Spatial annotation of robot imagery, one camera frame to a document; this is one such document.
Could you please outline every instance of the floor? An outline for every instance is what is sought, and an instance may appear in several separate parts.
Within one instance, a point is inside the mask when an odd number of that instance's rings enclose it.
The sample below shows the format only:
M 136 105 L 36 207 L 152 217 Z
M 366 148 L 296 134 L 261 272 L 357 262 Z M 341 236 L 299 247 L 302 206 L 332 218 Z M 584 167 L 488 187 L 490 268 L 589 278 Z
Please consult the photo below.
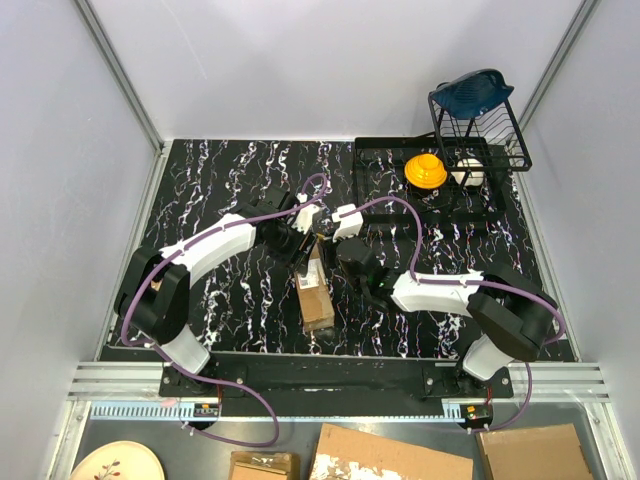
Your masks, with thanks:
M 316 172 L 330 178 L 316 232 L 332 229 L 331 212 L 353 202 L 350 142 L 175 140 L 146 226 L 143 243 L 156 248 L 188 238 L 233 206 L 275 184 L 297 191 Z M 372 169 L 370 198 L 402 194 L 381 151 Z M 505 216 L 495 223 L 425 225 L 418 271 L 465 273 L 503 262 L 540 284 L 540 275 L 515 185 L 509 179 Z M 383 205 L 381 212 L 398 211 Z M 389 265 L 406 268 L 415 248 L 408 227 L 371 225 L 363 235 Z M 212 351 L 451 358 L 480 336 L 468 318 L 420 312 L 385 315 L 354 295 L 338 271 L 327 271 L 335 327 L 305 334 L 295 284 L 282 266 L 255 248 L 220 265 L 192 290 L 189 324 Z M 119 332 L 120 323 L 113 332 Z M 102 359 L 134 360 L 140 352 L 109 336 Z M 541 359 L 573 361 L 569 342 L 549 345 Z
M 496 421 L 510 418 L 516 406 L 497 404 Z M 381 435 L 399 441 L 421 445 L 434 450 L 473 458 L 473 478 L 485 478 L 480 451 L 474 436 L 463 433 L 457 425 L 419 423 L 345 423 L 347 428 Z M 587 414 L 579 404 L 534 404 L 518 421 L 518 427 L 546 426 L 573 423 L 580 438 L 585 458 L 596 480 L 605 479 L 598 450 L 587 421 Z M 273 452 L 292 452 L 300 455 L 301 478 L 308 478 L 315 445 L 320 435 L 321 423 L 295 422 L 281 424 L 278 442 L 270 448 Z M 273 433 L 269 423 L 224 422 L 210 431 L 245 441 L 268 439 Z M 223 479 L 229 472 L 229 458 L 234 450 L 242 450 L 220 442 L 194 436 L 181 430 L 172 422 L 122 422 L 90 420 L 84 431 L 76 463 L 96 448 L 110 442 L 130 440 L 150 448 L 160 459 L 168 479 L 189 478 Z

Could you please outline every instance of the torn cardboard piece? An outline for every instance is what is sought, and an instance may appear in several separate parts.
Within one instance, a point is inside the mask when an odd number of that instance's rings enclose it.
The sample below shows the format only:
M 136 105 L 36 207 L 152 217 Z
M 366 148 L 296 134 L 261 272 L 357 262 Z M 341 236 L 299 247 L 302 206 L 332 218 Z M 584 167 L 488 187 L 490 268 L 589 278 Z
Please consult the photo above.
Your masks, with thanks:
M 471 480 L 473 460 L 324 424 L 310 480 Z
M 573 425 L 478 435 L 489 480 L 593 480 Z
M 335 313 L 318 245 L 315 245 L 311 251 L 307 274 L 296 273 L 295 277 L 304 331 L 311 332 L 320 328 L 333 327 Z

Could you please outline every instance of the white egg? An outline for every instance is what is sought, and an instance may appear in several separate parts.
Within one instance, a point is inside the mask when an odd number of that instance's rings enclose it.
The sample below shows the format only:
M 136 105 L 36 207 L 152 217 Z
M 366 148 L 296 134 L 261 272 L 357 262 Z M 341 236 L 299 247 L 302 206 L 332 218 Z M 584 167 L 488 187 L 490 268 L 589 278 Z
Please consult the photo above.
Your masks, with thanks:
M 465 158 L 464 160 L 460 160 L 457 167 L 481 167 L 482 163 L 477 158 Z M 451 172 L 453 178 L 456 179 L 458 185 L 460 185 L 465 176 L 466 172 Z M 484 172 L 470 172 L 467 177 L 467 181 L 464 182 L 465 187 L 479 187 L 484 182 Z

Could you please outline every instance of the white plate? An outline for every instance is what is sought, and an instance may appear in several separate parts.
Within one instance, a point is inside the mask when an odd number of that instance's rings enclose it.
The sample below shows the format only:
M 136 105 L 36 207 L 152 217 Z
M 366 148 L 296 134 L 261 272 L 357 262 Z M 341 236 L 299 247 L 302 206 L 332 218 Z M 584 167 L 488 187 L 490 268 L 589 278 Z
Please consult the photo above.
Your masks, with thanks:
M 164 480 L 158 457 L 144 445 L 114 442 L 93 451 L 70 480 Z

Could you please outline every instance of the brown cardboard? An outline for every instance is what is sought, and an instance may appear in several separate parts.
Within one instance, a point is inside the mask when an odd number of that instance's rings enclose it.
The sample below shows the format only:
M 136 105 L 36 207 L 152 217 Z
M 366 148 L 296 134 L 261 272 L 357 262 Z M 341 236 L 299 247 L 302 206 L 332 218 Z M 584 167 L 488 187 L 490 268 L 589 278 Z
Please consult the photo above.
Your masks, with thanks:
M 490 480 L 592 480 L 573 425 L 519 428 L 478 435 Z
M 231 480 L 287 480 L 287 474 L 281 470 L 236 463 Z
M 470 480 L 473 460 L 324 424 L 310 480 Z
M 231 452 L 230 479 L 236 480 L 234 474 L 238 466 L 276 472 L 280 476 L 274 480 L 300 480 L 300 457 L 295 453 Z
M 333 327 L 335 313 L 317 245 L 313 247 L 309 257 L 307 276 L 303 277 L 296 273 L 296 290 L 300 300 L 304 331 L 311 332 L 320 328 Z

